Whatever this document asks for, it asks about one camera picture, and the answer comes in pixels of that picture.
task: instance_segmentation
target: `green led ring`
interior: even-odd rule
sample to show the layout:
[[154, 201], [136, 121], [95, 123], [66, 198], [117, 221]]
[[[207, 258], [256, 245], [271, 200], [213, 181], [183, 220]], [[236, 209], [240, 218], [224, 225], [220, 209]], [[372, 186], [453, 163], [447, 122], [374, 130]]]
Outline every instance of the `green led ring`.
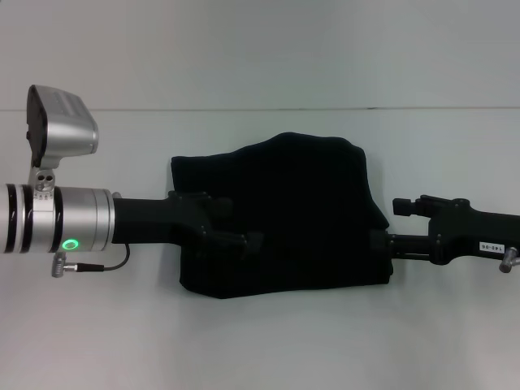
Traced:
[[78, 242], [78, 240], [73, 240], [73, 239], [66, 240], [62, 244], [62, 248], [64, 248], [65, 250], [74, 250], [78, 246], [80, 246], [80, 243]]

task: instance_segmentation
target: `black fabric cover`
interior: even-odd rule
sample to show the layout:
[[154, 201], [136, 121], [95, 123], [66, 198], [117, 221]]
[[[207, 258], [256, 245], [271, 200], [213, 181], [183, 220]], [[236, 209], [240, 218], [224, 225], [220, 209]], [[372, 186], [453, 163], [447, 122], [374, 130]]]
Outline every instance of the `black fabric cover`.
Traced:
[[175, 190], [230, 197], [215, 229], [264, 232], [259, 255], [197, 258], [183, 249], [180, 282], [218, 298], [386, 284], [387, 258], [369, 253], [369, 231], [388, 221], [372, 201], [362, 149], [335, 137], [284, 133], [229, 154], [175, 157]]

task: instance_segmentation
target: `black cable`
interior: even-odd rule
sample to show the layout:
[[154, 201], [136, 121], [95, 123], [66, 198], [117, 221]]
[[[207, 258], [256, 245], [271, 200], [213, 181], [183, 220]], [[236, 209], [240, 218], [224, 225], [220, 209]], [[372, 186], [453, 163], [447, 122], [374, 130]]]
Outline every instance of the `black cable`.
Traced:
[[124, 266], [130, 258], [130, 245], [125, 244], [124, 247], [127, 249], [127, 255], [124, 260], [117, 266], [103, 266], [102, 264], [85, 264], [78, 262], [76, 264], [76, 272], [104, 272], [104, 271], [115, 271]]
[[119, 268], [121, 268], [128, 262], [128, 259], [130, 258], [130, 245], [125, 244], [124, 247], [127, 249], [127, 255], [125, 256], [124, 260], [122, 262], [120, 262], [117, 266], [106, 266], [104, 268], [104, 271], [118, 270]]

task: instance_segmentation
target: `white wall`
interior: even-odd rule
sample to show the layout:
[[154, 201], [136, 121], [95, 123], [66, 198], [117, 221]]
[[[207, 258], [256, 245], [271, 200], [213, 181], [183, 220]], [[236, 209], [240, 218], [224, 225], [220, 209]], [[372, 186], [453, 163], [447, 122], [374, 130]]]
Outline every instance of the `white wall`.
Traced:
[[[171, 156], [292, 131], [361, 146], [394, 232], [426, 232], [390, 215], [423, 193], [520, 215], [520, 110], [110, 110], [520, 106], [515, 2], [319, 3], [0, 2], [0, 182], [27, 177], [36, 82], [102, 109], [97, 154], [63, 161], [61, 185], [160, 198]], [[121, 271], [62, 279], [48, 254], [0, 255], [0, 388], [518, 387], [518, 273], [498, 262], [397, 260], [388, 286], [218, 301], [179, 286], [178, 255], [134, 245]]]
[[520, 106], [515, 0], [3, 0], [0, 107]]

